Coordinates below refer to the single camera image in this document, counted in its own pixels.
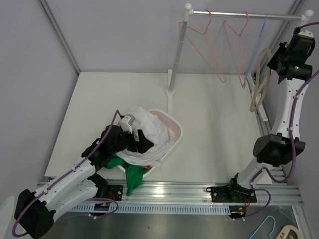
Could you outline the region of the white t shirt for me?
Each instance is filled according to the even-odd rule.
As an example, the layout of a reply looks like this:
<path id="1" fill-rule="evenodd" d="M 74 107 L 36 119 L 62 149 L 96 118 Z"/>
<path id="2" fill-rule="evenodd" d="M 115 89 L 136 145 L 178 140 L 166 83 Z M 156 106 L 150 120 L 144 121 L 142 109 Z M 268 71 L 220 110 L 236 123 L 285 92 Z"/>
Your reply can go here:
<path id="1" fill-rule="evenodd" d="M 169 138 L 167 126 L 158 116 L 144 110 L 141 107 L 131 107 L 126 114 L 135 117 L 132 123 L 132 130 L 137 137 L 140 129 L 145 138 L 154 145 L 146 152 L 131 152 L 127 149 L 116 153 L 116 155 L 126 161 L 128 164 L 137 166 L 158 166 L 161 158 L 171 149 L 174 142 Z"/>

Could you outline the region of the coral red shirt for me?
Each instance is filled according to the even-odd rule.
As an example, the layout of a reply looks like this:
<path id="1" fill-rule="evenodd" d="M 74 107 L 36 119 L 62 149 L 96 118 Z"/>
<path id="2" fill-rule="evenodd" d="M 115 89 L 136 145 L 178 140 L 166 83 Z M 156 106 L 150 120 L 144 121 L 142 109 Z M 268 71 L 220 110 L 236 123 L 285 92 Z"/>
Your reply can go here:
<path id="1" fill-rule="evenodd" d="M 152 166 L 147 165 L 147 166 L 143 166 L 143 168 L 145 168 L 145 169 L 147 169 L 147 170 L 151 170 L 151 169 L 152 169 Z"/>

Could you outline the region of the green t shirt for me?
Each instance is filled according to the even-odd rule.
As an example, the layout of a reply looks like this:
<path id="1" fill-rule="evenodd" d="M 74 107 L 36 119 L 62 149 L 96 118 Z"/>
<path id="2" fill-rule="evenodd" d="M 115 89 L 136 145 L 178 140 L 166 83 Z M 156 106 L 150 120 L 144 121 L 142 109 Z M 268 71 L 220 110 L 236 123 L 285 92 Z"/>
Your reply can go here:
<path id="1" fill-rule="evenodd" d="M 125 170 L 126 174 L 126 184 L 127 184 L 127 192 L 126 195 L 130 196 L 132 191 L 139 187 L 143 182 L 143 176 L 149 171 L 147 168 L 128 164 L 122 158 L 112 155 L 109 163 L 107 164 L 107 169 L 113 169 L 117 166 L 122 166 Z"/>

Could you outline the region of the light blue wire hanger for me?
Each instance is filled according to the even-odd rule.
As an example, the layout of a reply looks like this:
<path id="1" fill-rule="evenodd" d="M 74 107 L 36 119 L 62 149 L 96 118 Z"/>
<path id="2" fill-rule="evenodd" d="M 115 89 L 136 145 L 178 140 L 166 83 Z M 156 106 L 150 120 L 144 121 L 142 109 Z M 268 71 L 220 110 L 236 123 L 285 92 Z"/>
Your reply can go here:
<path id="1" fill-rule="evenodd" d="M 257 57 L 257 53 L 258 53 L 258 50 L 259 50 L 259 47 L 261 45 L 261 42 L 262 42 L 262 39 L 263 39 L 263 34 L 264 34 L 264 30 L 265 30 L 265 26 L 266 26 L 266 22 L 267 22 L 267 18 L 268 18 L 268 13 L 266 14 L 265 18 L 264 18 L 264 22 L 263 22 L 263 25 L 260 29 L 260 32 L 259 32 L 259 37 L 257 39 L 257 42 L 256 42 L 256 45 L 254 47 L 254 50 L 253 50 L 253 53 L 251 55 L 251 59 L 250 59 L 250 62 L 249 62 L 249 65 L 247 67 L 247 70 L 245 72 L 245 78 L 244 78 L 244 83 L 247 83 L 248 81 L 248 75 L 251 74 L 251 70 L 252 70 L 252 67 L 253 67 L 253 63 L 255 61 L 255 58 Z"/>

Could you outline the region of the beige wooden hanger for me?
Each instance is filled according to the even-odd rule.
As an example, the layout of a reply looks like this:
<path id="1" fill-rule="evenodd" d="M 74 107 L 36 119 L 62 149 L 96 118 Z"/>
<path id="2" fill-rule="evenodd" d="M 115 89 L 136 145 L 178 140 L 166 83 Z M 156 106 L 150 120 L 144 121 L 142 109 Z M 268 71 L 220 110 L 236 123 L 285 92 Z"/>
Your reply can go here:
<path id="1" fill-rule="evenodd" d="M 270 62 L 272 58 L 272 52 L 269 48 L 264 48 L 258 55 L 257 61 L 256 61 L 256 78 L 255 78 L 255 88 L 253 91 L 253 96 L 250 104 L 250 112 L 255 112 L 259 106 L 264 101 L 264 98 L 266 96 L 270 80 L 271 80 L 271 74 L 272 70 L 269 69 L 268 73 L 266 75 L 266 78 L 260 82 L 261 79 L 261 57 L 265 56 L 268 60 L 268 63 Z"/>

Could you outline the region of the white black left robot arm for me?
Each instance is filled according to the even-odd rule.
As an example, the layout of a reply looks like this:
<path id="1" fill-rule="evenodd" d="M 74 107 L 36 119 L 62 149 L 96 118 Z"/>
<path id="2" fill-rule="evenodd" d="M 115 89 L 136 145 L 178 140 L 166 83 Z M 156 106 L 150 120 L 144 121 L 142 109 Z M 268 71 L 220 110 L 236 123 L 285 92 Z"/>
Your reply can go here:
<path id="1" fill-rule="evenodd" d="M 23 190 L 17 199 L 12 235 L 18 238 L 20 225 L 33 239 L 44 236 L 53 224 L 77 204 L 88 200 L 101 200 L 107 195 L 108 182 L 97 174 L 106 167 L 111 157 L 123 150 L 145 153 L 154 143 L 141 129 L 137 133 L 124 131 L 120 126 L 109 125 L 81 157 L 63 175 L 35 190 Z"/>

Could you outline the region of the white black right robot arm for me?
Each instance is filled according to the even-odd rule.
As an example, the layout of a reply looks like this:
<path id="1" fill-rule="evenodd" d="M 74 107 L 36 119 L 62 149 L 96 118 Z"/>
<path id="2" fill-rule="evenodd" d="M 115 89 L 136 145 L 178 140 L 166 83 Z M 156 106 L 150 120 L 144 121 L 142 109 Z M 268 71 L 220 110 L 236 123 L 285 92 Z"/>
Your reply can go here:
<path id="1" fill-rule="evenodd" d="M 250 164 L 231 179 L 227 197 L 239 201 L 255 194 L 254 181 L 263 173 L 269 174 L 268 166 L 279 167 L 291 164 L 291 169 L 283 180 L 292 176 L 297 156 L 305 149 L 300 140 L 300 115 L 308 84 L 314 78 L 313 68 L 306 63 L 315 48 L 312 32 L 295 32 L 290 42 L 282 42 L 267 64 L 278 78 L 279 97 L 277 115 L 270 134 L 256 140 Z"/>

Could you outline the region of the blue hanger on floor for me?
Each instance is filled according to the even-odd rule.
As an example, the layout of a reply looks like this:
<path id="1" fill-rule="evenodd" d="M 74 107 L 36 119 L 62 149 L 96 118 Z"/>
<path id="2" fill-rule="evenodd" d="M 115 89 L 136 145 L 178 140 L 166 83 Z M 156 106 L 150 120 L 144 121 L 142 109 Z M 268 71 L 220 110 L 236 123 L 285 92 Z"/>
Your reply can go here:
<path id="1" fill-rule="evenodd" d="M 266 216 L 265 219 L 257 226 L 249 239 L 256 239 L 262 228 L 266 227 L 266 239 L 272 239 L 276 228 L 277 221 L 273 216 Z"/>

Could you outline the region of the wooden hanger on floor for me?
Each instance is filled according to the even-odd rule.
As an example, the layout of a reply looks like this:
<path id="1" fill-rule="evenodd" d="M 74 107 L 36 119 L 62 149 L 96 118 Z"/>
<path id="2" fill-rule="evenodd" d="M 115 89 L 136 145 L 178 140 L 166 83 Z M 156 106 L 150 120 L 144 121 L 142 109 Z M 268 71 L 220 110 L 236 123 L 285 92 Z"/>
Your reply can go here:
<path id="1" fill-rule="evenodd" d="M 292 225 L 284 226 L 279 234 L 277 235 L 276 239 L 303 239 L 303 234 Z"/>

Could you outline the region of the white perforated plastic basket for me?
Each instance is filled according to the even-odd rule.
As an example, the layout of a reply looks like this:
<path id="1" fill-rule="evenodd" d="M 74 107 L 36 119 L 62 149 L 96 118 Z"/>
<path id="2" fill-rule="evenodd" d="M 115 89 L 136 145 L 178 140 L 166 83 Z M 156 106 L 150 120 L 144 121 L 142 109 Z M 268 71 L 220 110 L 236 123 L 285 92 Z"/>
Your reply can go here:
<path id="1" fill-rule="evenodd" d="M 182 136 L 183 136 L 183 130 L 181 125 L 170 115 L 168 115 L 167 113 L 158 110 L 158 109 L 152 109 L 152 110 L 148 110 L 150 113 L 156 115 L 159 117 L 159 119 L 167 126 L 168 131 L 169 131 L 169 138 L 171 141 L 174 142 L 173 146 L 171 147 L 171 149 L 161 158 L 160 160 L 160 164 L 158 166 L 161 165 L 162 161 L 164 161 L 165 158 L 167 158 L 168 154 L 174 149 L 174 147 L 179 143 L 179 141 L 181 140 Z M 150 174 L 156 167 L 152 167 L 151 170 L 149 170 L 145 176 L 147 176 L 148 174 Z"/>

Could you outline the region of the silver clothes rack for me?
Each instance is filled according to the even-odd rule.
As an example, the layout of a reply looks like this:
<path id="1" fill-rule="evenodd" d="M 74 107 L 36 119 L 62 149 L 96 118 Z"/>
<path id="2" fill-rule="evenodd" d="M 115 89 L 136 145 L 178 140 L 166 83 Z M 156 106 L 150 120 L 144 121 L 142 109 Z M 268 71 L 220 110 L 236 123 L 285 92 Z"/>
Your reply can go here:
<path id="1" fill-rule="evenodd" d="M 288 27 L 288 23 L 290 21 L 299 21 L 299 25 L 298 27 L 302 27 L 302 25 L 306 26 L 306 25 L 311 25 L 310 23 L 308 24 L 308 21 L 310 20 L 310 18 L 313 16 L 314 12 L 312 10 L 307 10 L 305 11 L 304 14 L 302 15 L 273 15 L 273 14 L 269 14 L 267 20 L 281 20 L 284 21 L 284 23 L 282 24 L 281 28 L 279 29 L 278 33 L 277 33 L 277 40 L 279 41 L 279 37 L 281 37 L 281 35 L 284 34 L 284 31 L 287 30 Z M 205 29 L 205 31 L 199 32 L 196 29 L 193 29 L 191 27 L 187 26 L 188 20 L 190 16 L 209 16 L 210 20 L 209 23 Z M 175 57 L 174 57 L 174 64 L 173 64 L 173 68 L 169 69 L 167 72 L 167 89 L 165 90 L 165 94 L 167 97 L 167 114 L 170 116 L 173 116 L 173 97 L 175 95 L 175 89 L 174 89 L 174 84 L 175 84 L 175 79 L 176 79 L 176 74 L 177 74 L 177 70 L 178 70 L 178 66 L 179 66 L 179 61 L 180 61 L 180 56 L 181 56 L 181 52 L 182 52 L 182 46 L 183 46 L 183 42 L 184 42 L 184 37 L 186 36 L 186 38 L 188 39 L 188 36 L 185 35 L 186 33 L 186 29 L 189 28 L 195 32 L 197 32 L 198 34 L 204 35 L 205 39 L 206 39 L 206 43 L 209 46 L 209 49 L 215 59 L 216 62 L 216 67 L 220 70 L 220 73 L 222 73 L 224 80 L 222 80 L 219 75 L 216 73 L 215 68 L 212 67 L 212 65 L 208 62 L 208 60 L 202 55 L 202 53 L 196 48 L 196 46 L 192 43 L 192 41 L 190 41 L 190 43 L 193 45 L 193 47 L 197 50 L 197 52 L 200 54 L 200 56 L 202 57 L 202 59 L 204 59 L 204 61 L 206 62 L 206 64 L 210 67 L 210 69 L 213 71 L 213 73 L 221 80 L 221 82 L 225 83 L 226 82 L 226 77 L 224 72 L 221 70 L 220 66 L 219 66 L 219 62 L 215 56 L 214 50 L 212 48 L 212 45 L 210 45 L 210 43 L 207 40 L 207 31 L 209 29 L 209 26 L 211 24 L 212 18 L 214 17 L 235 17 L 235 18 L 246 18 L 245 17 L 245 13 L 234 13 L 234 12 L 213 12 L 210 11 L 208 9 L 206 9 L 205 11 L 197 11 L 194 10 L 192 8 L 192 5 L 190 3 L 186 3 L 184 6 L 184 12 L 183 12 L 183 19 L 182 22 L 179 23 L 179 37 L 178 37 L 178 44 L 177 44 L 177 49 L 176 49 L 176 53 L 175 53 Z M 248 13 L 249 16 L 249 20 L 250 19 L 264 19 L 266 14 L 261 14 L 261 13 Z M 249 87 L 251 87 L 252 85 L 255 86 L 255 82 L 253 82 L 252 80 L 252 75 L 249 74 L 248 75 L 248 81 L 247 84 L 249 85 Z M 267 124 L 268 118 L 266 115 L 266 111 L 264 109 L 264 106 L 259 106 L 259 108 L 254 112 L 257 116 L 257 119 L 261 120 L 261 122 L 264 122 L 265 124 Z"/>

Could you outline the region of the aluminium mounting rail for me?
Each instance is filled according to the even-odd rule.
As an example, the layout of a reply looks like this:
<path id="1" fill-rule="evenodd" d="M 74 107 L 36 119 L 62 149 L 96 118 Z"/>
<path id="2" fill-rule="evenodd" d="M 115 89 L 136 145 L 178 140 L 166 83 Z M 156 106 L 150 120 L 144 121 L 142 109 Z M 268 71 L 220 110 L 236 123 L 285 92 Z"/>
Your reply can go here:
<path id="1" fill-rule="evenodd" d="M 206 192 L 209 184 L 194 182 L 156 182 L 144 181 L 131 196 L 126 196 L 124 180 L 109 180 L 111 185 L 123 185 L 122 203 L 132 204 L 205 204 L 212 203 L 211 196 Z M 271 206 L 303 205 L 304 201 L 297 186 L 286 184 L 256 185 L 256 205 L 264 205 L 268 200 L 266 189 L 271 194 Z"/>

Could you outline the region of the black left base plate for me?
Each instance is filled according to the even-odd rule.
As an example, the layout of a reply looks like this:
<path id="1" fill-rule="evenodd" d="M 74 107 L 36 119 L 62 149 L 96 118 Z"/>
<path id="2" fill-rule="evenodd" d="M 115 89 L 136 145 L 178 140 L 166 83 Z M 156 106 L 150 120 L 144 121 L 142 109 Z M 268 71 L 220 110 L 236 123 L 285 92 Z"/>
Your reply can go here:
<path id="1" fill-rule="evenodd" d="M 108 185 L 97 194 L 101 198 L 109 198 L 121 201 L 123 196 L 123 185 Z"/>

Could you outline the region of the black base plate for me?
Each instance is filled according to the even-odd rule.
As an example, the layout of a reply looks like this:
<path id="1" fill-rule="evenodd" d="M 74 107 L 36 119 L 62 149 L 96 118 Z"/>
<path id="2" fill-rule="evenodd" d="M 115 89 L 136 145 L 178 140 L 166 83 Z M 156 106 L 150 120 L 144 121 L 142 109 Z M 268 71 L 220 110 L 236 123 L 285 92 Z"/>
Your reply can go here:
<path id="1" fill-rule="evenodd" d="M 219 186 L 207 187 L 207 193 L 210 193 L 212 202 L 215 203 L 256 203 L 256 193 L 253 189 L 247 189 L 241 186 Z"/>
<path id="2" fill-rule="evenodd" d="M 97 194 L 101 198 L 109 198 L 121 201 L 123 196 L 123 185 L 108 185 Z"/>

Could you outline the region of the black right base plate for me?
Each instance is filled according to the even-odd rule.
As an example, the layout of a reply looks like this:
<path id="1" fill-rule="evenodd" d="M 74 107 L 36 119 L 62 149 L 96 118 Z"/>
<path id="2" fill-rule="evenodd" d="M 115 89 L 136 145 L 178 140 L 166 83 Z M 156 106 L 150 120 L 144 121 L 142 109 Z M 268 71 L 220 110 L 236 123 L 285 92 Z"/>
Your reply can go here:
<path id="1" fill-rule="evenodd" d="M 210 193 L 212 202 L 215 203 L 256 203 L 256 193 L 253 189 L 247 189 L 241 186 L 219 186 L 207 187 L 207 193 Z"/>

